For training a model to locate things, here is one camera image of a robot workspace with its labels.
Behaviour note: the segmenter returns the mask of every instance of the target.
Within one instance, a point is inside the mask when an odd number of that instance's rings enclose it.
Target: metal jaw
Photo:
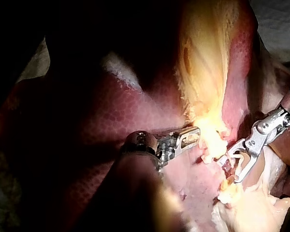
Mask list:
[[[237,141],[232,147],[230,147],[228,150],[228,155],[230,157],[237,152],[246,152],[250,156],[248,164],[242,169],[238,178],[235,179],[235,183],[240,183],[244,180],[257,162],[263,147],[273,142],[287,129],[289,126],[287,114],[288,112],[284,109],[273,110],[265,119],[254,123],[249,137]],[[227,155],[222,156],[218,160],[218,164],[223,166],[227,159]]]
[[[200,129],[198,127],[185,127],[154,134],[158,140],[156,157],[160,160],[160,170],[168,161],[176,158],[184,151],[198,145]]]

